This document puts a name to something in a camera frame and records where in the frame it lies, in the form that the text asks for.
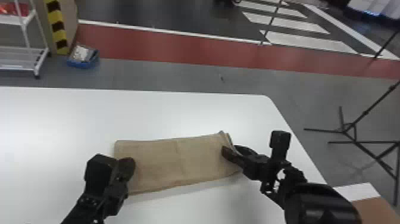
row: beige towel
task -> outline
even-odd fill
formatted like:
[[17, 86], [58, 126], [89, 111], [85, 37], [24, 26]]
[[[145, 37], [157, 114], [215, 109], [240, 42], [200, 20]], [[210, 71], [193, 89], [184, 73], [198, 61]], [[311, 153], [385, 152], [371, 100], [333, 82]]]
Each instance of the beige towel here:
[[224, 132], [155, 141], [119, 140], [114, 157], [132, 157], [136, 161], [135, 174], [128, 183], [132, 195], [212, 181], [239, 171], [222, 157], [223, 145], [233, 147], [229, 134]]

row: concrete floor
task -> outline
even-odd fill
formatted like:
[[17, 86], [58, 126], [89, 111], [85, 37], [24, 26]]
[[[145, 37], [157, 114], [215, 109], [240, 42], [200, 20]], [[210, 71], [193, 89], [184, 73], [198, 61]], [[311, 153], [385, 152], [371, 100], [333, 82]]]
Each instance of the concrete floor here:
[[[340, 105], [345, 120], [353, 121], [395, 80], [112, 59], [100, 59], [93, 69], [80, 70], [67, 67], [65, 59], [48, 58], [41, 80], [35, 80], [31, 73], [0, 71], [0, 85], [266, 95], [277, 105], [329, 184], [371, 182], [385, 199], [392, 201], [394, 182], [382, 168], [373, 163], [360, 170], [373, 161], [371, 158], [351, 145], [327, 145], [329, 140], [345, 140], [341, 136], [305, 132], [303, 128], [337, 128]], [[362, 120], [358, 127], [360, 139], [399, 138], [399, 98], [397, 89]], [[373, 151], [378, 154], [385, 148], [378, 145]], [[393, 153], [384, 161], [394, 166], [395, 158]]]

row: shelf rack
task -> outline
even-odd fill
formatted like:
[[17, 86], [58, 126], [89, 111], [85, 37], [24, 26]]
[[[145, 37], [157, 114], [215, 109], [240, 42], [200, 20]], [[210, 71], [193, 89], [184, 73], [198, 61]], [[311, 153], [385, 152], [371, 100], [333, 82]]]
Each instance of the shelf rack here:
[[[14, 0], [18, 15], [0, 15], [0, 26], [5, 24], [21, 27], [26, 45], [25, 47], [0, 46], [0, 70], [33, 71], [35, 78], [38, 79], [40, 78], [40, 67], [49, 53], [49, 48], [45, 40], [42, 25], [36, 12], [36, 7], [32, 0], [29, 0], [29, 2], [32, 6], [32, 10], [26, 17], [21, 16], [21, 9], [18, 0]], [[45, 45], [45, 47], [41, 49], [31, 48], [26, 31], [33, 18], [37, 20], [37, 25], [39, 26], [40, 34]]]

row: white floor marking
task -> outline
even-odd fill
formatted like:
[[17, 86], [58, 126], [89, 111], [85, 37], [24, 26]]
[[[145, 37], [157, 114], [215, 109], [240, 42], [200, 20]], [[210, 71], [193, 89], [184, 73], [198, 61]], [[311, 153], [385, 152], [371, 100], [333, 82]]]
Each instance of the white floor marking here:
[[207, 35], [207, 34], [202, 34], [202, 33], [191, 33], [191, 32], [182, 32], [182, 31], [175, 31], [175, 30], [164, 30], [164, 29], [156, 29], [156, 28], [143, 27], [143, 26], [130, 26], [130, 25], [123, 25], [123, 24], [115, 24], [115, 23], [104, 23], [104, 22], [90, 21], [90, 20], [79, 20], [79, 23], [80, 24], [88, 24], [88, 25], [96, 25], [96, 26], [115, 27], [115, 28], [120, 28], [120, 29], [142, 30], [142, 31], [150, 31], [150, 32], [157, 32], [157, 33], [169, 33], [169, 34], [182, 35], [182, 36], [194, 36], [197, 38], [218, 39], [218, 40], [223, 40], [223, 41], [235, 41], [235, 42], [255, 43], [255, 44], [260, 43], [259, 40], [229, 38], [226, 36]]
[[[253, 23], [270, 24], [270, 21], [272, 19], [272, 17], [270, 17], [270, 16], [259, 15], [256, 13], [243, 12], [243, 14]], [[329, 34], [328, 31], [326, 31], [325, 29], [323, 29], [322, 27], [320, 27], [317, 24], [300, 22], [300, 21], [295, 21], [295, 20], [287, 20], [285, 18], [275, 18], [274, 21], [272, 22], [272, 25], [280, 26], [280, 27], [288, 27], [291, 29], [306, 30], [306, 31]]]
[[297, 16], [300, 18], [307, 18], [307, 16], [301, 14], [299, 11], [297, 10], [290, 10], [288, 8], [279, 8], [278, 9], [278, 13], [279, 14], [284, 14], [284, 15], [292, 15], [292, 16]]
[[[266, 12], [270, 12], [270, 13], [273, 13], [276, 10], [276, 7], [271, 6], [271, 5], [264, 5], [264, 4], [248, 2], [248, 1], [242, 1], [237, 5], [240, 7], [244, 7], [244, 8], [251, 8], [253, 10], [261, 10], [261, 11], [266, 11]], [[300, 18], [306, 18], [306, 16], [301, 14], [299, 11], [290, 10], [288, 8], [279, 8], [278, 13], [283, 14], [283, 15], [292, 15], [292, 16], [297, 16]]]
[[[279, 3], [280, 0], [262, 0], [263, 2]], [[288, 3], [282, 1], [282, 5], [288, 5]]]
[[[309, 10], [311, 10], [312, 12], [316, 13], [317, 15], [321, 16], [325, 20], [331, 22], [332, 24], [334, 24], [338, 28], [342, 29], [344, 32], [346, 32], [347, 34], [351, 35], [353, 38], [357, 39], [358, 41], [363, 43], [365, 46], [368, 46], [372, 50], [377, 52], [381, 48], [381, 46], [379, 46], [375, 42], [369, 40], [365, 36], [361, 35], [360, 33], [356, 32], [352, 28], [350, 28], [347, 25], [343, 24], [339, 20], [337, 20], [337, 19], [333, 18], [332, 16], [328, 15], [327, 13], [325, 13], [322, 10], [320, 10], [319, 8], [317, 8], [317, 7], [313, 6], [313, 5], [307, 5], [307, 4], [305, 4], [304, 6], [307, 7]], [[391, 59], [391, 60], [399, 60], [400, 59], [399, 57], [397, 57], [393, 53], [389, 52], [388, 50], [384, 50], [382, 52], [382, 58]]]
[[324, 28], [314, 23], [300, 22], [295, 20], [287, 20], [285, 18], [275, 18], [272, 22], [273, 26], [282, 26], [298, 30], [306, 30], [319, 33], [329, 33]]
[[240, 7], [244, 7], [244, 8], [252, 8], [253, 10], [261, 10], [261, 11], [266, 11], [266, 12], [270, 12], [270, 13], [275, 12], [275, 9], [276, 9], [276, 7], [271, 6], [271, 5], [264, 5], [264, 4], [248, 2], [248, 1], [242, 1], [237, 5]]
[[351, 47], [341, 41], [331, 41], [319, 38], [309, 38], [306, 36], [290, 35], [286, 33], [276, 33], [269, 31], [266, 38], [272, 44], [287, 46], [297, 46], [302, 48], [320, 49], [325, 51], [337, 51], [358, 54]]
[[246, 13], [243, 14], [252, 22], [252, 23], [261, 23], [261, 24], [270, 24], [271, 18], [267, 15], [259, 15], [255, 13]]

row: light stand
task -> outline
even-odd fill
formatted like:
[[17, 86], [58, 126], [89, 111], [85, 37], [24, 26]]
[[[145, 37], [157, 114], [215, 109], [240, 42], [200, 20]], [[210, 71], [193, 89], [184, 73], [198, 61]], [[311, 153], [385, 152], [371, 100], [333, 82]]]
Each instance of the light stand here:
[[[398, 203], [398, 193], [399, 193], [399, 177], [400, 177], [400, 141], [359, 141], [357, 140], [357, 123], [360, 122], [368, 113], [376, 107], [383, 99], [385, 99], [391, 92], [393, 92], [397, 86], [400, 85], [400, 80], [397, 81], [394, 85], [390, 86], [389, 89], [383, 94], [377, 101], [375, 101], [368, 109], [363, 111], [361, 115], [355, 119], [351, 123], [345, 123], [343, 119], [343, 111], [342, 107], [339, 107], [339, 121], [340, 127], [335, 130], [327, 130], [327, 129], [314, 129], [314, 128], [305, 128], [304, 130], [312, 131], [312, 132], [326, 132], [326, 133], [338, 133], [346, 136], [350, 141], [329, 141], [328, 144], [354, 144], [371, 158], [376, 160], [380, 166], [388, 173], [388, 175], [395, 180], [395, 189], [394, 189], [394, 199], [393, 205], [397, 206]], [[353, 136], [349, 134], [349, 131], [353, 129]], [[373, 154], [370, 150], [368, 150], [363, 144], [391, 144], [389, 148], [384, 150], [379, 155]], [[392, 151], [397, 149], [397, 159], [396, 159], [396, 170], [395, 174], [393, 174], [391, 168], [387, 163], [382, 161], [382, 158]]]

